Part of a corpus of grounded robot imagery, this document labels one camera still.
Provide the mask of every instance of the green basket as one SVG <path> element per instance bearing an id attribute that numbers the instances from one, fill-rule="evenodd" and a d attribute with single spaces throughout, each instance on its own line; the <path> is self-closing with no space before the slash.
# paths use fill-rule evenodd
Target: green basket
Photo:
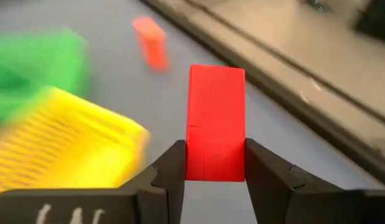
<path id="1" fill-rule="evenodd" d="M 0 37 L 0 121 L 47 85 L 84 96 L 86 41 L 71 30 Z"/>

